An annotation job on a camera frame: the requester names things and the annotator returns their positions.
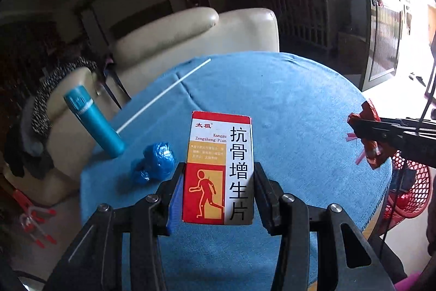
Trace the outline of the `orange snack wrapper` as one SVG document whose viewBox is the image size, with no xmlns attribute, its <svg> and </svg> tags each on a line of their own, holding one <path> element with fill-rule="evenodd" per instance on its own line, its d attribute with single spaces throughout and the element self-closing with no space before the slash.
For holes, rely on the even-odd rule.
<svg viewBox="0 0 436 291">
<path fill-rule="evenodd" d="M 360 139 L 364 146 L 364 153 L 356 160 L 357 164 L 365 157 L 370 167 L 375 170 L 396 153 L 396 150 L 388 143 L 376 140 L 373 136 L 375 124 L 381 123 L 381 118 L 370 100 L 361 104 L 359 114 L 349 114 L 347 123 L 353 129 L 351 137 Z"/>
</svg>

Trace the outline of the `blue crumpled plastic bag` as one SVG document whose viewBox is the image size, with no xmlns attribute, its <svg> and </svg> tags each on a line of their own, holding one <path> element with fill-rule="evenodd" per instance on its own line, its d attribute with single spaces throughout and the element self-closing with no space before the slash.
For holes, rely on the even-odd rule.
<svg viewBox="0 0 436 291">
<path fill-rule="evenodd" d="M 131 163 L 131 178 L 139 185 L 149 182 L 162 182 L 174 171 L 175 158 L 168 143 L 160 142 L 148 145 L 143 157 Z"/>
</svg>

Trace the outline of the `red plastic basket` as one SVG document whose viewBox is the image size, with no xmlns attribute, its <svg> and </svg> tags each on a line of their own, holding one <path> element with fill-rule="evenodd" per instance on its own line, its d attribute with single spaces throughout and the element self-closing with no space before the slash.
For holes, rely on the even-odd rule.
<svg viewBox="0 0 436 291">
<path fill-rule="evenodd" d="M 395 210 L 392 210 L 396 194 L 399 173 L 404 165 L 404 158 L 397 151 L 392 158 L 392 180 L 383 219 L 387 221 L 392 216 L 391 225 L 396 225 L 404 219 L 414 219 L 425 211 L 432 195 L 432 178 L 428 166 L 407 161 L 407 170 L 400 186 Z"/>
</svg>

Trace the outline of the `dark wooden door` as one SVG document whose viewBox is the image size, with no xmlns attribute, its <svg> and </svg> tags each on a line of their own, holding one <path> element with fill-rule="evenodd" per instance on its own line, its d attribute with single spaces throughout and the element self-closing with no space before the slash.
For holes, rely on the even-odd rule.
<svg viewBox="0 0 436 291">
<path fill-rule="evenodd" d="M 395 76 L 402 31 L 401 0 L 367 0 L 369 45 L 364 91 Z"/>
</svg>

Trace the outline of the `white thin stick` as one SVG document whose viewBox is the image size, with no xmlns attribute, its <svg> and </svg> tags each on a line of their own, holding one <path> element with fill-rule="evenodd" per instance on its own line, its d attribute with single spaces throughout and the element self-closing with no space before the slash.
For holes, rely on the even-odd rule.
<svg viewBox="0 0 436 291">
<path fill-rule="evenodd" d="M 149 102 L 147 102 L 143 107 L 141 107 L 138 111 L 136 111 L 124 124 L 122 124 L 116 132 L 120 134 L 122 131 L 124 131 L 129 125 L 131 125 L 137 118 L 142 115 L 146 110 L 148 110 L 150 107 L 152 107 L 156 102 L 158 102 L 162 97 L 167 95 L 171 90 L 173 90 L 175 87 L 177 87 L 179 84 L 184 82 L 185 79 L 189 78 L 192 74 L 200 70 L 202 67 L 206 66 L 211 62 L 211 58 L 208 58 L 204 62 L 202 62 L 197 67 L 194 67 L 194 69 L 191 69 L 190 72 L 186 73 L 183 77 L 179 78 L 175 82 L 173 82 L 170 86 L 165 88 L 160 94 L 152 98 Z"/>
</svg>

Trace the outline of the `teal thermos bottle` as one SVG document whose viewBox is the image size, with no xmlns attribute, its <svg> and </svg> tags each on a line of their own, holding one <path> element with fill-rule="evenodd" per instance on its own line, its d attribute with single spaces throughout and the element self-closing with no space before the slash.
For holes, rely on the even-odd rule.
<svg viewBox="0 0 436 291">
<path fill-rule="evenodd" d="M 124 153 L 123 140 L 111 127 L 84 86 L 76 86 L 69 90 L 63 99 L 73 115 L 78 118 L 82 126 L 107 155 L 116 158 Z"/>
</svg>

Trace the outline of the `dark wooden crib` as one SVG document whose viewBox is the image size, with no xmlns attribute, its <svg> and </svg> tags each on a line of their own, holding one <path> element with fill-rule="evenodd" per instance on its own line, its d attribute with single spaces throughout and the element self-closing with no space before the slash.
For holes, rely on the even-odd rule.
<svg viewBox="0 0 436 291">
<path fill-rule="evenodd" d="M 338 48 L 338 33 L 351 22 L 351 0 L 227 0 L 227 10 L 265 8 L 276 16 L 279 37 L 326 52 Z"/>
</svg>

